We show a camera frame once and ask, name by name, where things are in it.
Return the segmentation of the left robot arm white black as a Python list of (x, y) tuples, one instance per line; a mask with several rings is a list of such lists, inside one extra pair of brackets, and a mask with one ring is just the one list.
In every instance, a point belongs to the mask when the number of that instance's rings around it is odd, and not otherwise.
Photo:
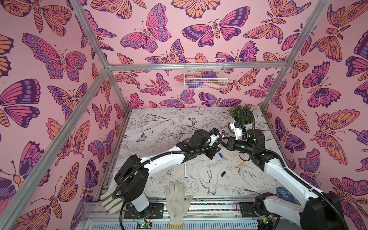
[(116, 188), (112, 199), (123, 199), (138, 212), (147, 210), (151, 204), (144, 193), (147, 180), (154, 174), (189, 160), (198, 155), (212, 159), (220, 150), (222, 134), (215, 128), (207, 132), (198, 129), (194, 134), (177, 143), (169, 150), (147, 158), (131, 155), (115, 175)]

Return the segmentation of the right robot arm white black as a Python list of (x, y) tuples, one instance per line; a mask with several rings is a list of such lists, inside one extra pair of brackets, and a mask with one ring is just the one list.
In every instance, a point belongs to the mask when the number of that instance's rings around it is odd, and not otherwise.
[(260, 130), (248, 135), (247, 140), (234, 137), (227, 137), (226, 140), (226, 149), (248, 154), (253, 164), (281, 183), (298, 201), (295, 204), (269, 192), (260, 194), (254, 203), (257, 215), (276, 214), (304, 230), (348, 229), (340, 199), (306, 182), (289, 169), (275, 152), (258, 146), (265, 143)]

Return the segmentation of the white glove on table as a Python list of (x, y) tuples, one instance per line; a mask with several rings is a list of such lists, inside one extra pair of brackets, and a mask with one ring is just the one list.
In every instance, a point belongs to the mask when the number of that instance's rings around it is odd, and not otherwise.
[(239, 152), (238, 151), (229, 151), (229, 150), (224, 150), (223, 153), (224, 157), (230, 159), (231, 161), (233, 161), (235, 163), (235, 165), (237, 167), (239, 167), (240, 165), (242, 165), (245, 160), (242, 160), (239, 156)]

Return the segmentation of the white potted green plant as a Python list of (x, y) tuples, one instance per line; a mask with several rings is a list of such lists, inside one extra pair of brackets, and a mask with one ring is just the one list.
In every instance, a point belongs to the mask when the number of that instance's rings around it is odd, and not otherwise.
[(237, 105), (232, 107), (230, 110), (230, 115), (233, 120), (236, 122), (242, 122), (245, 125), (249, 125), (255, 120), (253, 112), (247, 105)]

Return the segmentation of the blue dotted glove right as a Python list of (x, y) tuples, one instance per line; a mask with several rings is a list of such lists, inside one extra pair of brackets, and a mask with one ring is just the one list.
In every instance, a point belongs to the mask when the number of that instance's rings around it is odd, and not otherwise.
[(300, 204), (299, 201), (295, 198), (295, 196), (284, 187), (277, 187), (276, 195), (282, 200), (285, 200), (285, 201), (288, 201), (294, 204), (298, 204), (298, 205)]

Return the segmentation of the white glove front centre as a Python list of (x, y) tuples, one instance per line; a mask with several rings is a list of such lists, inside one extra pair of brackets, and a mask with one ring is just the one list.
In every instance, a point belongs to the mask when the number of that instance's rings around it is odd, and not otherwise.
[(185, 183), (175, 180), (164, 187), (166, 197), (166, 208), (170, 216), (168, 223), (171, 227), (181, 227), (184, 225), (184, 216), (189, 211), (193, 196), (186, 197)]

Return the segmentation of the green circuit board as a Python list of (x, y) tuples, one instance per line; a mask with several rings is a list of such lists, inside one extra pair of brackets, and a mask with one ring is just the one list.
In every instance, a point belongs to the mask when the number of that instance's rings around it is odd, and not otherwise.
[(152, 222), (137, 222), (136, 229), (137, 230), (144, 230), (144, 229), (151, 229)]

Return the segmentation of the white glove front left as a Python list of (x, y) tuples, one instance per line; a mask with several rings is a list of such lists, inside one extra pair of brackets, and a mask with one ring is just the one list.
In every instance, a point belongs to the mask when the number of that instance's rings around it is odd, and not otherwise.
[(124, 199), (117, 198), (113, 199), (112, 194), (116, 190), (117, 186), (109, 189), (107, 192), (100, 196), (101, 206), (107, 211), (109, 214), (114, 214), (121, 210)]

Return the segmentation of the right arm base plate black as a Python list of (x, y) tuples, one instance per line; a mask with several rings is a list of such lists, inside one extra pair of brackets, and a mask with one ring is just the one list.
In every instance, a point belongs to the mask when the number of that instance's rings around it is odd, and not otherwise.
[(252, 202), (240, 202), (239, 211), (243, 218), (259, 218), (260, 217), (255, 210), (254, 203)]

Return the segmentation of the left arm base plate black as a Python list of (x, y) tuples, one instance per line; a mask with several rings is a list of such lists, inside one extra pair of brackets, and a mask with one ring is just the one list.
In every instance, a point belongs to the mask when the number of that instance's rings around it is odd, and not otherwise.
[(133, 205), (127, 205), (124, 219), (162, 219), (164, 203), (150, 203), (143, 211), (137, 211)]

